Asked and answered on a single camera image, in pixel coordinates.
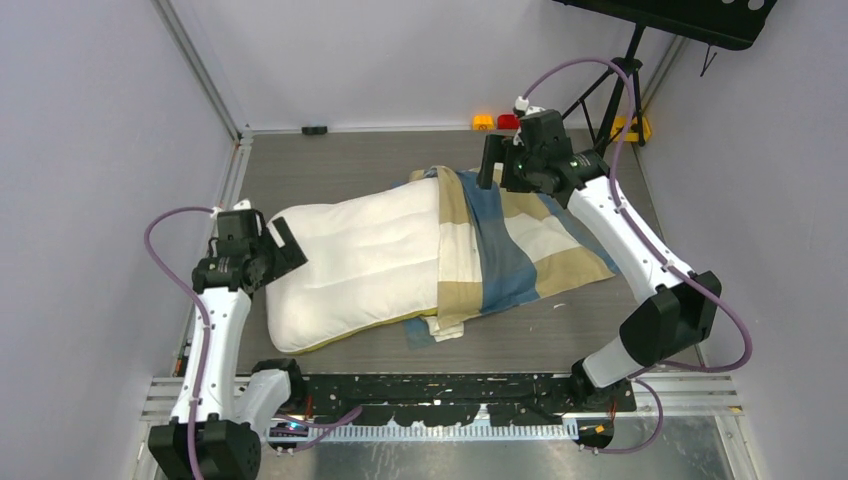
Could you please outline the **blue tan white checked pillowcase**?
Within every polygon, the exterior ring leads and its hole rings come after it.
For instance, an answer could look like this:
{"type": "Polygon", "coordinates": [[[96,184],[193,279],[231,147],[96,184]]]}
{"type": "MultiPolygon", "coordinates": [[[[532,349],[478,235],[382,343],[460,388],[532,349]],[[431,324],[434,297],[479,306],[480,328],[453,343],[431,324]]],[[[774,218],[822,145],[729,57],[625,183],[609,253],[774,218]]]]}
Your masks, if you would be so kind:
{"type": "Polygon", "coordinates": [[[501,313],[591,283],[620,269],[565,209],[542,194],[511,193],[477,169],[433,166],[410,174],[438,200],[436,304],[403,322],[412,349],[459,338],[467,320],[501,313]]]}

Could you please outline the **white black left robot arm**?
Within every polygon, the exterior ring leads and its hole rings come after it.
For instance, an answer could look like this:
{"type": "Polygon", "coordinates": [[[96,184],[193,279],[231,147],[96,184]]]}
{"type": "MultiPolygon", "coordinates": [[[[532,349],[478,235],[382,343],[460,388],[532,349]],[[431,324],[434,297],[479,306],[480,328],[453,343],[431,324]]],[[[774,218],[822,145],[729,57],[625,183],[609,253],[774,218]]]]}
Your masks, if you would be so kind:
{"type": "Polygon", "coordinates": [[[193,303],[193,333],[181,389],[166,424],[151,428],[148,449],[168,479],[254,479],[264,434],[279,410],[298,412],[307,398],[292,359],[258,362],[236,389],[242,332],[255,292],[306,264],[284,219],[267,223],[243,200],[229,210],[202,208],[215,222],[207,254],[182,281],[148,254],[193,303]]]}

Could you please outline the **white pillow with yellow edge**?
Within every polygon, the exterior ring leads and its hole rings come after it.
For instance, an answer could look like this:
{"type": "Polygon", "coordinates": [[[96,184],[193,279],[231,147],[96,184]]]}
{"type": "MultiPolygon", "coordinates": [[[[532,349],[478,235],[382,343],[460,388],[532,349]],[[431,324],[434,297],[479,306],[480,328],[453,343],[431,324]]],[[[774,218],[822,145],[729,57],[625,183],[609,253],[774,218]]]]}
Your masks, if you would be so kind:
{"type": "Polygon", "coordinates": [[[434,178],[335,204],[286,208],[305,265],[265,289],[272,344],[298,354],[437,308],[434,178]]]}

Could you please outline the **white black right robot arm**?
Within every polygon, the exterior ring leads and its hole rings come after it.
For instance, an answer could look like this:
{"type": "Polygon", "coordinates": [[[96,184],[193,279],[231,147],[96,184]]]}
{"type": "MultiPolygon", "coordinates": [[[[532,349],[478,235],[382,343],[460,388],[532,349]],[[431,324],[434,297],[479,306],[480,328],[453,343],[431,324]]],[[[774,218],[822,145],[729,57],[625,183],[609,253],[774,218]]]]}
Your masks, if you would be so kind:
{"type": "Polygon", "coordinates": [[[596,410],[615,383],[709,337],[717,307],[707,296],[721,283],[662,243],[596,151],[574,151],[557,111],[532,108],[519,122],[514,135],[486,136],[478,186],[552,197],[600,242],[639,304],[614,340],[572,366],[572,400],[596,410]]]}

